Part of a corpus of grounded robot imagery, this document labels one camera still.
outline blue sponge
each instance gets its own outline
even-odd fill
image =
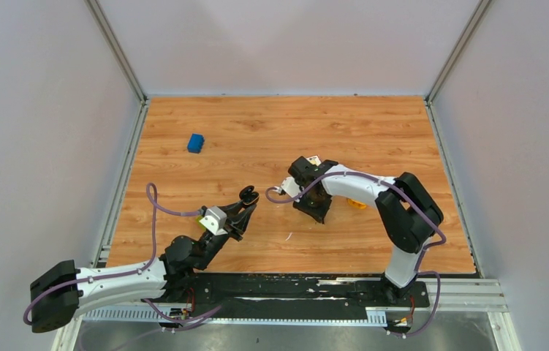
[[[201,152],[205,138],[201,134],[193,134],[188,142],[188,152],[198,154]]]

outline enclosure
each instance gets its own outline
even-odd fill
[[[442,210],[416,312],[340,295],[391,264],[372,204],[333,197],[319,223],[265,197],[313,155],[412,173]],[[32,333],[30,284],[56,263],[151,256],[150,182],[177,211],[260,193],[197,291],[155,300],[224,307],[186,333],[140,298]],[[158,213],[154,253],[200,225]],[[382,328],[412,314],[419,335]],[[549,3],[0,1],[0,325],[0,350],[549,350]]]

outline cable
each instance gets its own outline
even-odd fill
[[[416,203],[414,203],[414,201],[412,201],[412,199],[410,199],[410,197],[403,190],[399,189],[399,187],[396,186],[395,184],[388,183],[386,181],[383,181],[382,179],[377,178],[376,176],[373,176],[373,175],[370,175],[370,174],[367,174],[367,173],[355,172],[355,171],[339,171],[339,172],[326,173],[324,175],[321,175],[320,177],[317,177],[314,181],[312,181],[306,188],[304,188],[300,192],[300,194],[295,195],[295,196],[293,196],[289,199],[276,200],[276,199],[273,199],[272,197],[270,197],[269,193],[273,190],[278,189],[276,186],[271,186],[271,187],[267,188],[265,190],[265,197],[273,203],[291,203],[292,201],[296,201],[300,197],[304,196],[304,194],[306,194],[313,186],[315,186],[317,183],[322,181],[324,178],[328,178],[328,177],[332,177],[332,176],[357,176],[357,177],[366,178],[366,179],[369,179],[371,181],[375,181],[378,184],[387,186],[388,189],[392,189],[402,199],[404,199],[404,201],[406,201],[410,205],[410,207],[412,207],[414,209],[414,211],[416,211],[416,213],[419,214],[419,216],[425,222],[427,222],[427,224],[431,227],[431,229],[433,229],[433,231],[435,231],[438,234],[438,236],[440,237],[439,241],[434,241],[432,243],[429,243],[421,249],[420,255],[418,256],[418,261],[416,262],[416,265],[414,266],[414,271],[416,271],[419,276],[420,275],[425,275],[425,274],[433,274],[434,276],[436,276],[436,280],[437,280],[436,302],[433,303],[433,309],[431,310],[431,314],[429,315],[429,319],[427,319],[427,322],[425,322],[425,324],[422,327],[418,328],[418,330],[413,331],[411,333],[393,333],[393,334],[395,334],[397,336],[400,336],[402,338],[406,338],[407,336],[418,335],[419,333],[423,332],[429,326],[429,324],[431,324],[431,322],[433,321],[433,319],[436,315],[436,310],[438,309],[438,302],[440,301],[440,287],[442,285],[442,283],[440,282],[440,274],[438,272],[436,272],[436,271],[418,272],[418,268],[420,267],[420,264],[423,261],[423,258],[425,257],[425,253],[427,252],[427,250],[431,247],[445,244],[447,242],[447,237],[440,230],[440,228],[438,228],[438,226],[435,223],[433,223],[433,221],[431,221],[431,219],[429,219],[429,217],[427,217],[426,214],[423,213],[423,211],[418,207],[418,205]]]
[[[195,311],[197,311],[197,308],[195,307],[196,303],[195,303],[195,293],[194,293],[194,289],[193,288],[190,288],[189,289],[189,295],[188,295],[188,299],[190,299],[190,296],[192,296],[192,303],[190,305],[190,312],[191,313],[194,313]]]
[[[191,329],[199,328],[201,325],[205,324],[206,320],[207,318],[181,328],[165,328],[164,331],[170,331],[171,333],[175,333],[176,331],[189,331]]]
[[[144,298],[143,301],[145,301],[153,310],[154,312],[156,312],[160,317],[170,321],[170,322],[174,322],[174,323],[188,323],[188,322],[194,322],[195,320],[200,320],[202,318],[209,318],[211,317],[212,315],[214,315],[218,310],[220,310],[220,308],[222,306],[217,306],[217,307],[214,307],[213,309],[207,311],[206,313],[203,313],[199,316],[196,316],[196,317],[191,317],[191,318],[188,318],[187,320],[178,320],[176,318],[171,318],[169,316],[167,316],[166,314],[164,314],[164,312],[160,311],[160,309],[158,309],[158,306],[154,305],[153,302],[151,302],[149,299],[147,298]]]
[[[152,205],[154,205],[154,210],[151,214],[151,241],[153,244],[153,249],[151,253],[151,257],[149,258],[149,261],[143,266],[142,268],[138,270],[133,271],[127,271],[122,273],[112,273],[112,274],[103,274],[101,276],[96,277],[87,277],[87,278],[80,278],[80,279],[73,279],[68,282],[63,282],[60,284],[55,285],[54,287],[51,287],[50,289],[42,292],[39,294],[31,303],[26,307],[23,315],[23,322],[27,325],[32,325],[33,322],[29,319],[29,313],[33,309],[35,305],[37,305],[43,298],[46,296],[54,293],[57,290],[60,290],[64,287],[68,287],[72,284],[79,284],[84,282],[89,282],[91,279],[94,281],[96,280],[103,280],[103,279],[112,279],[112,278],[120,278],[122,276],[130,276],[132,274],[137,274],[139,271],[144,271],[145,269],[149,268],[151,265],[154,264],[154,260],[156,259],[156,212],[157,210],[160,210],[162,212],[165,212],[166,214],[172,214],[174,216],[198,216],[201,214],[200,211],[192,211],[192,212],[176,212],[171,211],[167,208],[164,208],[158,204],[158,189],[156,188],[156,185],[154,183],[148,183],[145,191],[147,193],[147,198],[149,199],[149,202],[151,202]]]
[[[186,299],[186,307],[183,308],[184,311],[188,311],[188,304],[190,303],[190,290],[188,291],[188,298]]]
[[[414,310],[416,309],[416,306],[414,305],[414,296],[410,296],[410,303],[412,304],[412,307],[410,308],[410,313],[408,313],[407,316],[401,318],[401,322],[410,320],[410,325],[412,325],[412,321],[414,320]]]
[[[440,302],[440,288],[442,286],[442,282],[440,281],[440,274],[436,271],[425,271],[425,272],[419,272],[419,276],[424,276],[426,274],[433,274],[436,277],[436,301],[433,303],[433,308],[431,309],[431,313],[429,314],[429,318],[427,319],[427,322],[423,324],[422,327],[418,328],[416,331],[412,331],[411,333],[394,333],[387,331],[386,334],[393,334],[395,336],[399,336],[401,338],[406,338],[408,336],[415,336],[420,333],[422,333],[430,324],[433,322],[433,319],[436,316],[436,311],[438,310],[438,303]]]

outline wooden floor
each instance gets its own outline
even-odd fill
[[[190,154],[191,133],[205,136]],[[448,243],[430,250],[422,269],[474,272],[453,197],[419,97],[199,97],[151,102],[110,250],[109,265],[151,255],[153,181],[161,205],[193,211],[226,205],[253,184],[280,185],[299,156],[319,155],[381,176],[414,173],[444,212]],[[392,244],[373,209],[334,198],[325,224],[261,197],[241,242],[229,241],[210,272],[378,273]],[[194,218],[159,213],[158,253],[177,235],[199,238]]]

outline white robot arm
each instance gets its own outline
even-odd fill
[[[258,200],[259,193],[247,186],[235,203],[203,206],[195,211],[206,228],[199,240],[180,235],[159,257],[154,249],[149,261],[112,268],[76,268],[74,260],[57,263],[31,283],[31,304],[24,322],[34,333],[44,333],[102,306],[149,298],[179,298],[193,282],[195,269],[205,270],[230,238],[242,240]]]
[[[423,255],[423,247],[435,233],[423,217],[436,226],[444,219],[438,205],[418,179],[411,173],[403,173],[397,178],[371,175],[330,160],[311,163],[305,157],[293,162],[289,174],[291,176],[276,190],[279,194],[291,196],[294,208],[320,223],[324,223],[332,196],[347,197],[379,211],[388,237],[394,244],[384,274],[385,293],[392,301],[403,296],[417,277],[417,264]],[[412,207],[405,209],[401,201],[408,200],[414,202],[423,214]]]

